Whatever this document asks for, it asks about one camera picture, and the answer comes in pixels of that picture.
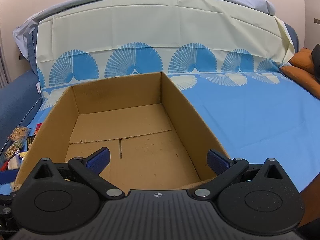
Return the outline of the brown cardboard box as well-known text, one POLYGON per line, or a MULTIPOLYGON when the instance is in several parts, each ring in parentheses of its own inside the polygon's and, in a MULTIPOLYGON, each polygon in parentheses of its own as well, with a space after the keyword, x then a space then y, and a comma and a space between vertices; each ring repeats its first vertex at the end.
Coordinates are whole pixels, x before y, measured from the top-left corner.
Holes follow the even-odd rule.
POLYGON ((101 176, 124 192, 178 189, 215 177, 214 133, 164 73, 113 77, 68 87, 41 125, 18 172, 21 186, 41 158, 65 163, 110 150, 101 176))

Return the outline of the blue fan-pattern sofa cover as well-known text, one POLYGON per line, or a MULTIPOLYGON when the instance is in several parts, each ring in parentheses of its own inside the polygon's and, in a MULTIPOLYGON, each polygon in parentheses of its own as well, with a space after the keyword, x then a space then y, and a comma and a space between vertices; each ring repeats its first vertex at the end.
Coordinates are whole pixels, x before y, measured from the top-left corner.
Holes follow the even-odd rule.
POLYGON ((299 190, 319 174, 319 100, 284 75, 298 37, 276 16, 223 0, 102 0, 34 34, 32 131, 69 86, 164 72, 232 157, 274 157, 299 190))

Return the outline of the orange cushion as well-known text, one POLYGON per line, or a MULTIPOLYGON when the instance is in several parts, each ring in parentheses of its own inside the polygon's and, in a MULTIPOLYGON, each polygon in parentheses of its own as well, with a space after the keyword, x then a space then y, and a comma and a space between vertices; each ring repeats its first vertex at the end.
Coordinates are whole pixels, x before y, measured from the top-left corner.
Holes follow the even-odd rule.
POLYGON ((295 81, 319 99, 319 81, 315 76, 311 52, 310 49, 302 48, 291 58, 289 66, 282 66, 279 70, 281 74, 295 81))

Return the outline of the black cloth on cushion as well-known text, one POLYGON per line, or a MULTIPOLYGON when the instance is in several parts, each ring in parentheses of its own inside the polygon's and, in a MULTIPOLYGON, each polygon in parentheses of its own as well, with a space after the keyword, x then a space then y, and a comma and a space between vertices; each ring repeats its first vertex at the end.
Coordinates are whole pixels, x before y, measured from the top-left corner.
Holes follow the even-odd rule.
POLYGON ((316 77, 317 81, 320 82, 320 44, 317 44, 313 48, 311 57, 313 61, 314 76, 316 77))

